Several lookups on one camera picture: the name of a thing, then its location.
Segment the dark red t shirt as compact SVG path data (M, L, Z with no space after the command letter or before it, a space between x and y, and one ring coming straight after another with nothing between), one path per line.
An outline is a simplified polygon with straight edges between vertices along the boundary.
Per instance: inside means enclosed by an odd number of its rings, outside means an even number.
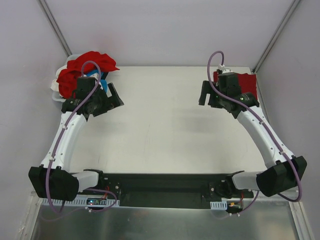
M224 73L213 72L213 82L216 89L225 96L235 98L240 94L251 94L256 100L257 78L254 74L248 73Z

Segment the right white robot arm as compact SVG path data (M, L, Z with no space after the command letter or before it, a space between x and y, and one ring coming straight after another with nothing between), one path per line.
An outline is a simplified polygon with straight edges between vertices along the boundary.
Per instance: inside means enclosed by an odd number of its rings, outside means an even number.
M226 177L223 188L232 198L243 190L255 190L266 197L281 196L292 188L302 197L301 179L307 167L303 156L295 156L272 129L260 107L257 97L251 92L242 92L238 74L220 72L217 82L205 80L201 86L198 104L225 109L245 128L257 146L266 170L238 171Z

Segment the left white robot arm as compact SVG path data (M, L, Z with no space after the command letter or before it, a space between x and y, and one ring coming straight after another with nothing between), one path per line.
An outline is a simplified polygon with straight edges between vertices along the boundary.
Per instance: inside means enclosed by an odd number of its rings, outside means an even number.
M38 167L32 166L28 172L40 198L73 201L78 193L86 189L96 195L106 189L101 170L70 172L79 133L89 117L97 117L124 105L113 83L107 84L108 90L96 83L94 77L82 76L77 79L71 97L62 103L60 124L47 155Z

